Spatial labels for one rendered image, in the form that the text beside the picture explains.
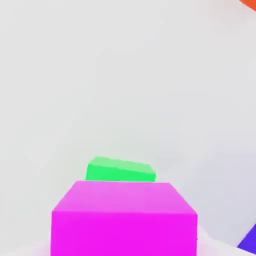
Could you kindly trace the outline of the small green cube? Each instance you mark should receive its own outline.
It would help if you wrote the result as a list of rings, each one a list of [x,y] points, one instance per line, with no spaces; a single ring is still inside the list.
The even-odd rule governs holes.
[[[156,173],[149,164],[96,156],[87,166],[87,181],[155,182]]]

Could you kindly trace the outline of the large orange box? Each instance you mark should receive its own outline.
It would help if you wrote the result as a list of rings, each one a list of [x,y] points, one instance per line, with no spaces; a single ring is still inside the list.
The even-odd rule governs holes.
[[[241,3],[256,11],[256,0],[239,0]]]

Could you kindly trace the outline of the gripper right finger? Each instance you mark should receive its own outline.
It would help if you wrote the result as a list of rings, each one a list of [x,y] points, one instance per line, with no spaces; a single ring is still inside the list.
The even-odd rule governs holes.
[[[199,225],[197,227],[197,256],[256,256],[256,254],[212,239]]]

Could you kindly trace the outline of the large purple box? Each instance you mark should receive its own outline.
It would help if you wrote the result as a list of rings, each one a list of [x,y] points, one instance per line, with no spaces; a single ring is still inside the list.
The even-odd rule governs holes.
[[[237,247],[256,255],[256,224],[251,228]]]

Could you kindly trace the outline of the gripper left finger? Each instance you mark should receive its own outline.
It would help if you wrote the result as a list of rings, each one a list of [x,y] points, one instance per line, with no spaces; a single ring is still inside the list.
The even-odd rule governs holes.
[[[22,246],[15,251],[8,252],[7,256],[51,256],[50,239]]]

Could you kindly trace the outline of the small magenta cube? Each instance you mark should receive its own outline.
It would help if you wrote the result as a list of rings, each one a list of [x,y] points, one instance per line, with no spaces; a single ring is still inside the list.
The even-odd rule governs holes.
[[[52,211],[50,256],[197,256],[197,229],[170,183],[77,181]]]

